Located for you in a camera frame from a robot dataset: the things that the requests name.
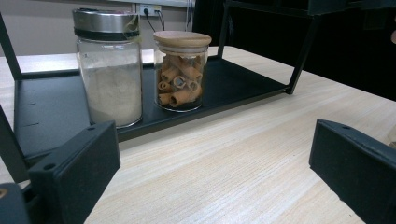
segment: glass storage jar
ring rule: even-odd
[[[138,16],[80,8],[73,18],[91,123],[114,120],[117,128],[137,123],[142,118]]]
[[[186,112],[202,105],[207,48],[211,37],[193,32],[154,33],[155,102]]]

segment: wooden table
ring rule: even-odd
[[[151,54],[146,51],[146,62]],[[282,83],[292,72],[232,47],[223,57]],[[77,67],[74,55],[19,60],[22,72],[54,63]],[[0,75],[0,104],[13,122],[13,80],[4,58]],[[120,143],[121,168],[86,223],[361,223],[309,168],[316,121],[344,123],[388,144],[395,114],[396,102],[302,72],[293,95]],[[0,183],[12,181],[0,166]]]

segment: white powder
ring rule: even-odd
[[[84,84],[93,123],[115,120],[117,127],[124,127],[141,119],[140,66],[89,70]]]

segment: power outlet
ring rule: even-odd
[[[161,11],[161,6],[140,4],[140,8],[139,8],[140,16],[146,16],[145,9],[148,11],[149,16],[158,17],[159,13],[157,12]]]

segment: wooden lid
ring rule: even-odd
[[[212,38],[209,35],[202,35],[184,31],[160,31],[154,33],[154,40],[169,47],[203,47],[210,44]]]

